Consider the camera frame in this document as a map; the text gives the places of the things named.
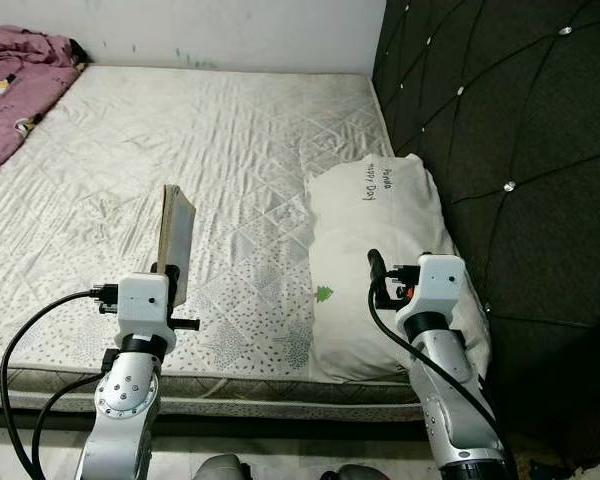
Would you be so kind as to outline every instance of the tufted headboard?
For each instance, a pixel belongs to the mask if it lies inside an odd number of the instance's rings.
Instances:
[[[373,82],[520,385],[600,328],[600,0],[388,0]]]

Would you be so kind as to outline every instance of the book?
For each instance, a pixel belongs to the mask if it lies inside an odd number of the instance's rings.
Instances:
[[[180,269],[173,306],[182,305],[187,298],[189,259],[193,240],[193,221],[196,208],[177,185],[165,185],[162,201],[162,222],[158,244],[157,273],[166,273],[167,265]]]

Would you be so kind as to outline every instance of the pillow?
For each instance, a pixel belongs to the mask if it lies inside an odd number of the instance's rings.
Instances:
[[[367,307],[376,248],[387,269],[417,265],[420,254],[457,254],[444,226],[438,190],[422,160],[369,155],[336,165],[309,183],[315,240],[309,249],[314,304],[312,376],[370,381],[409,368],[409,355],[374,324]],[[379,310],[397,333],[395,312]],[[490,359],[487,320],[467,276],[451,328],[483,377]]]

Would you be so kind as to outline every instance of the quilted mattress surface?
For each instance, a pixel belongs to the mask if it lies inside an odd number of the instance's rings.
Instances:
[[[308,387],[324,378],[309,368],[305,184],[368,153],[392,151],[364,77],[88,68],[0,168],[0,360],[42,306],[148,271],[161,186],[174,183],[197,207],[174,317],[202,326],[177,332],[163,410],[195,399],[203,412],[229,400],[404,405],[404,385]],[[38,322],[11,360],[16,406],[98,371],[116,331],[88,300]],[[67,409],[91,408],[88,393],[75,398]]]

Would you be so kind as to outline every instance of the white wall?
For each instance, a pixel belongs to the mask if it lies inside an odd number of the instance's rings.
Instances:
[[[0,0],[108,65],[371,74],[385,0]]]

